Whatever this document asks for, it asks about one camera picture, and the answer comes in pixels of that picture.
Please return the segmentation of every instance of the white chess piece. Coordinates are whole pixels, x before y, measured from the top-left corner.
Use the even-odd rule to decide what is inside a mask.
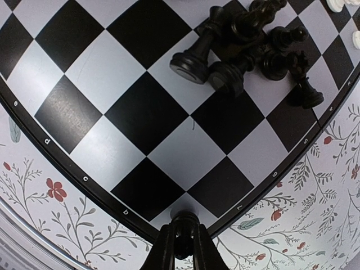
[[[360,31],[355,31],[353,34],[353,42],[355,45],[355,48],[360,50]]]
[[[334,12],[341,12],[345,4],[360,6],[360,0],[326,0],[328,7]]]

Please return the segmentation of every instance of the chessboard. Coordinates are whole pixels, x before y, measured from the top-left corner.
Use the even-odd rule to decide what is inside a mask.
[[[211,6],[251,0],[0,0],[0,101],[77,188],[153,242],[181,210],[215,237],[273,188],[356,84],[360,9],[289,0],[264,28],[304,26],[294,50],[325,101],[294,106],[295,83],[257,67],[224,101],[169,68]],[[210,63],[222,60],[214,49]]]

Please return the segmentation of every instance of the fallen chess piece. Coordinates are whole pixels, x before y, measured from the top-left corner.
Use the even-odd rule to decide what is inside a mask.
[[[229,63],[215,62],[210,67],[209,83],[216,91],[237,98],[244,92],[244,74],[252,71],[264,55],[263,47],[251,47]]]
[[[360,0],[326,0],[328,7],[334,12],[341,12],[345,4],[360,6]]]
[[[200,37],[189,49],[173,56],[171,69],[193,83],[204,84],[209,77],[210,48],[213,42],[222,36],[224,25],[230,21],[231,14],[223,7],[212,7],[209,19],[199,29]]]
[[[356,49],[360,50],[360,31],[355,31],[353,34],[353,42]]]
[[[275,27],[270,33],[270,40],[275,49],[285,52],[293,43],[304,42],[309,38],[309,32],[303,26],[295,29]]]
[[[235,41],[247,44],[257,40],[264,26],[274,21],[276,13],[286,6],[287,1],[257,0],[252,10],[234,16],[231,30]]]

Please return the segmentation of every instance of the floral wallpaper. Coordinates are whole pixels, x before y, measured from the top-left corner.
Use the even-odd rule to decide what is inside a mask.
[[[343,269],[360,251],[360,85],[311,149],[214,239],[231,270]],[[69,183],[0,107],[0,199],[91,269],[138,270],[151,245]],[[178,270],[193,270],[191,259]]]

